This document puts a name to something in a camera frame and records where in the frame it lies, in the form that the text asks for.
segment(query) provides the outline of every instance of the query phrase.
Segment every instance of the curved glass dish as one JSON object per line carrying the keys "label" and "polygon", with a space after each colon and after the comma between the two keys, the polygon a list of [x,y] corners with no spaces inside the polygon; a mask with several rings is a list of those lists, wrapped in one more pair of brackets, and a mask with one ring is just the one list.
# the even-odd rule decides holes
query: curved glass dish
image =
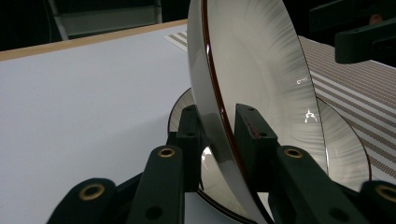
{"label": "curved glass dish", "polygon": [[[177,100],[169,117],[168,132],[176,132],[181,111],[193,105],[191,90]],[[350,189],[359,191],[361,184],[371,178],[370,163],[359,137],[350,125],[329,105],[318,99],[323,133],[328,151],[329,177]],[[222,213],[241,223],[255,223],[251,215],[236,200],[223,178],[210,147],[202,155],[203,189],[199,194]],[[269,211],[267,194],[258,193],[264,207]]]}
{"label": "curved glass dish", "polygon": [[282,0],[192,0],[187,33],[192,95],[213,155],[237,201],[267,223],[233,137],[236,104],[258,109],[279,144],[305,149],[328,172],[318,103],[289,14]]}

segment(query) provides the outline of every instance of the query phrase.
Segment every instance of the brass insert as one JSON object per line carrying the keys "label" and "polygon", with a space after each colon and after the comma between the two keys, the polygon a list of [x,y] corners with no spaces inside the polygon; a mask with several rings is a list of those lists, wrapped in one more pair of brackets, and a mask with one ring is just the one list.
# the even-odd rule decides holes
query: brass insert
{"label": "brass insert", "polygon": [[381,195],[388,201],[396,203],[396,189],[386,185],[378,185],[375,188],[377,194]]}
{"label": "brass insert", "polygon": [[169,158],[175,155],[175,151],[172,148],[163,148],[161,151],[158,152],[158,155],[163,158]]}
{"label": "brass insert", "polygon": [[290,156],[290,157],[293,157],[296,159],[300,159],[303,156],[303,153],[301,153],[300,150],[294,149],[294,148],[288,148],[284,152],[287,156]]}
{"label": "brass insert", "polygon": [[99,198],[105,192],[102,184],[90,184],[85,186],[78,194],[82,201],[91,201]]}

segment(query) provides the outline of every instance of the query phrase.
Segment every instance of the white table surface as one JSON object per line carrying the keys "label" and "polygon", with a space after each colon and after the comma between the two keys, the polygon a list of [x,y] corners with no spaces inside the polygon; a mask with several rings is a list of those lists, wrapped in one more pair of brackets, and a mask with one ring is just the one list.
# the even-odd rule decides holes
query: white table surface
{"label": "white table surface", "polygon": [[[190,86],[163,37],[186,25],[0,62],[0,223],[45,223],[79,182],[116,185],[164,145]],[[236,223],[186,194],[186,223]]]}

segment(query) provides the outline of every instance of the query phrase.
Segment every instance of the wooden edge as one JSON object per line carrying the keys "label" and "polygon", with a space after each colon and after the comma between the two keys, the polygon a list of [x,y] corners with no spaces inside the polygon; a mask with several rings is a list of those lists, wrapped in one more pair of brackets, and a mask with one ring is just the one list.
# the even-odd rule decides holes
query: wooden edge
{"label": "wooden edge", "polygon": [[138,28],[129,29],[129,30],[117,31],[114,33],[108,33],[108,34],[103,34],[103,35],[93,35],[93,36],[83,37],[83,38],[79,38],[79,39],[66,40],[66,41],[61,41],[61,42],[56,42],[56,43],[45,44],[45,45],[32,46],[32,47],[23,48],[23,49],[11,49],[11,50],[6,50],[6,51],[0,51],[0,62],[5,61],[5,60],[21,58],[21,57],[25,57],[25,56],[31,56],[31,55],[41,54],[41,53],[52,52],[52,51],[61,50],[61,49],[76,48],[76,47],[80,47],[80,46],[104,42],[107,40],[123,38],[123,37],[130,36],[130,35],[140,35],[143,33],[148,33],[151,31],[157,31],[157,30],[166,29],[166,28],[184,25],[184,24],[187,24],[187,20],[171,21],[171,22],[160,23],[160,24],[155,24],[155,25],[150,25],[150,26],[138,27]]}

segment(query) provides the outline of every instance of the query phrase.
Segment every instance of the striped surface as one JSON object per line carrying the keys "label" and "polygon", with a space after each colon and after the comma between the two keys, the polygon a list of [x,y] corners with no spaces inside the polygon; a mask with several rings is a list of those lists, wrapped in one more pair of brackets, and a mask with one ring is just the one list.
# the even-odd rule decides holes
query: striped surface
{"label": "striped surface", "polygon": [[[186,32],[165,37],[187,51]],[[300,37],[317,97],[353,127],[373,179],[396,184],[396,69],[376,62],[338,64],[333,47]]]}

